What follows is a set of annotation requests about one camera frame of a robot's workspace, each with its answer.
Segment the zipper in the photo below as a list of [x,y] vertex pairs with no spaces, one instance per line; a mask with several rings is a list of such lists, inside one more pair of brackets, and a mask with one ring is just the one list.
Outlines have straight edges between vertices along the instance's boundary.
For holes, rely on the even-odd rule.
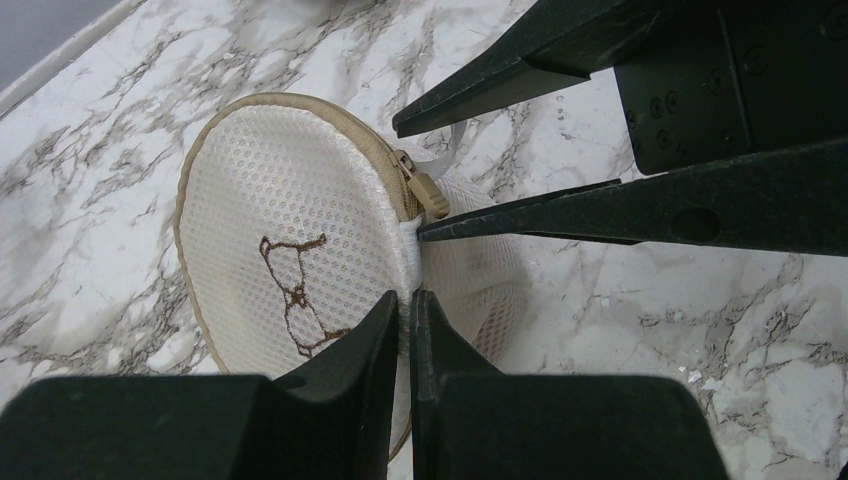
[[400,168],[406,179],[406,186],[424,207],[424,210],[437,219],[445,218],[450,213],[450,204],[445,194],[427,173],[419,172],[415,163],[403,150],[393,152],[396,167]]
[[335,110],[342,113],[350,121],[358,125],[360,128],[368,132],[377,142],[383,147],[386,157],[395,167],[401,183],[406,186],[403,189],[403,204],[411,218],[418,216],[420,212],[419,206],[433,215],[435,218],[444,218],[450,213],[450,204],[445,198],[444,193],[436,185],[429,175],[417,171],[415,162],[403,150],[395,150],[392,146],[383,139],[373,128],[365,122],[358,119],[355,115],[338,105],[326,100],[315,99],[322,103],[332,106]]

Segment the gray wall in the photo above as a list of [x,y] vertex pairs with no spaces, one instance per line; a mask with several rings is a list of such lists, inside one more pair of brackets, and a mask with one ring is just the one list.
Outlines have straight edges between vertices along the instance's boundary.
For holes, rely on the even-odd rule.
[[120,0],[0,0],[0,91]]

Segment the mesh laundry bag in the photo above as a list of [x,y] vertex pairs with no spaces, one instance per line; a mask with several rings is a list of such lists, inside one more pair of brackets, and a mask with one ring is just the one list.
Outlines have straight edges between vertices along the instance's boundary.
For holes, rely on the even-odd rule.
[[[392,456],[410,428],[413,291],[434,291],[453,327],[492,362],[526,308],[524,263],[510,237],[419,247],[415,230],[432,217],[401,163],[432,158],[388,144],[328,102],[259,94],[203,128],[177,196],[182,272],[224,372],[284,375],[355,327],[386,290],[398,292]],[[453,170],[436,183],[454,215],[493,204]]]

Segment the white marble countertop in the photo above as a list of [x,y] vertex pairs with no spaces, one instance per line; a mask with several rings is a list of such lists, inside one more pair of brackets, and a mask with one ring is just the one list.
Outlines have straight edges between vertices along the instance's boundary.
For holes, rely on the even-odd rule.
[[[51,374],[215,371],[171,220],[183,157],[218,109],[286,90],[391,131],[531,4],[142,4],[0,120],[0,405]],[[460,151],[458,168],[501,202],[639,176],[611,72],[472,121]],[[522,242],[532,310],[505,370],[671,376],[734,478],[836,478],[848,259]],[[411,478],[408,447],[392,478]]]

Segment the zipper tab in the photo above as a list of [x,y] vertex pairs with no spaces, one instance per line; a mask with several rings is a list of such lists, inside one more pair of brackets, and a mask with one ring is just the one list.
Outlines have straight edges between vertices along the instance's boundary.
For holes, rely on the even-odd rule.
[[419,172],[412,159],[403,150],[395,150],[393,153],[396,160],[395,165],[403,172],[406,185],[424,206],[424,210],[437,219],[448,216],[450,204],[430,175]]

